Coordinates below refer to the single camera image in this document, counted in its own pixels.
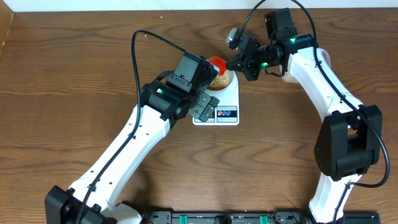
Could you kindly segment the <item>red plastic scoop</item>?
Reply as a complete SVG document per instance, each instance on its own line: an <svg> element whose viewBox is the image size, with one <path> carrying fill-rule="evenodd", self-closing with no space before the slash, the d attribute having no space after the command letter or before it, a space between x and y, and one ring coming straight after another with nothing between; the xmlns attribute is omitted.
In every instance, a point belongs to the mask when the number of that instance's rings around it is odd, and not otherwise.
<svg viewBox="0 0 398 224"><path fill-rule="evenodd" d="M224 75L225 71L227 70L225 60L223 60L220 57L213 56L213 57L210 57L208 59L208 61L219 69L219 72L218 72L219 76Z"/></svg>

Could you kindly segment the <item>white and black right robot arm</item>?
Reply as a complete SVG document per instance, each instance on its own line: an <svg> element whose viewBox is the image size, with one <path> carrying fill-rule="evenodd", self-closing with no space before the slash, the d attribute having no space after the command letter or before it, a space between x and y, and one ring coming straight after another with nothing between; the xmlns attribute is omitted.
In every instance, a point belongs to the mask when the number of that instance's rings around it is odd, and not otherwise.
<svg viewBox="0 0 398 224"><path fill-rule="evenodd" d="M236 56L228 70L255 81L261 72L279 67L279 76L299 83L315 106L322 126L314 147L321 175L315 195L302 214L302 223L343 223L343 207L352 188L385 153L381 139L382 113L353 96L332 71L315 32L299 34L289 9L265 15L268 45L261 45L244 29L226 38Z"/></svg>

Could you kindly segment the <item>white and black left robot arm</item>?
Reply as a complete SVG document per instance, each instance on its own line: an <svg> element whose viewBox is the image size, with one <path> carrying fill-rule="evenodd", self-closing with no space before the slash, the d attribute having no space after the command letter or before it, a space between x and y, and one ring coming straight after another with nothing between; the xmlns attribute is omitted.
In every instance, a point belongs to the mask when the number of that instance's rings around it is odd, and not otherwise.
<svg viewBox="0 0 398 224"><path fill-rule="evenodd" d="M206 85L145 84L126 125L93 166L67 190L54 186L46 195L47 223L140 223L140 212L116 202L127 181L178 120L207 121L219 102Z"/></svg>

